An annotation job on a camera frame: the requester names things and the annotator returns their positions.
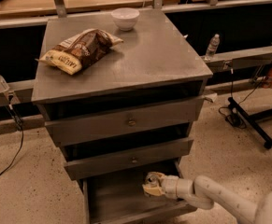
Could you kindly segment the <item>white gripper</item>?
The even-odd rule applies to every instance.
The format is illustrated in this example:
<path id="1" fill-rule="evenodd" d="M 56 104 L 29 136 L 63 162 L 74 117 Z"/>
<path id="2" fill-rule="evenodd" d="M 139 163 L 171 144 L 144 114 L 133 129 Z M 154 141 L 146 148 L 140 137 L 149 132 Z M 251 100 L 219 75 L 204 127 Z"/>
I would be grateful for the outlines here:
<path id="1" fill-rule="evenodd" d="M 174 175 L 165 175 L 160 172 L 148 172 L 146 179 L 163 179 L 161 187 L 143 184 L 143 190 L 152 196 L 162 196 L 169 199 L 182 199 L 187 200 L 193 196 L 193 181 L 190 179 L 179 178 Z"/>

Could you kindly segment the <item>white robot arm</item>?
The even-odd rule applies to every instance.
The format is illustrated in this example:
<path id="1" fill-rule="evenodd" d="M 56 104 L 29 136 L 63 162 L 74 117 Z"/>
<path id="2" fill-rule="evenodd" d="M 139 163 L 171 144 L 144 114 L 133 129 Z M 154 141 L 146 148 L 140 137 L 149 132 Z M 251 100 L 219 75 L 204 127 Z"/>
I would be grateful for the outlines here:
<path id="1" fill-rule="evenodd" d="M 190 180 L 159 172 L 149 172 L 142 188 L 149 195 L 182 199 L 204 210 L 210 210 L 217 203 L 239 224 L 272 224 L 272 192 L 253 203 L 204 175 Z"/>

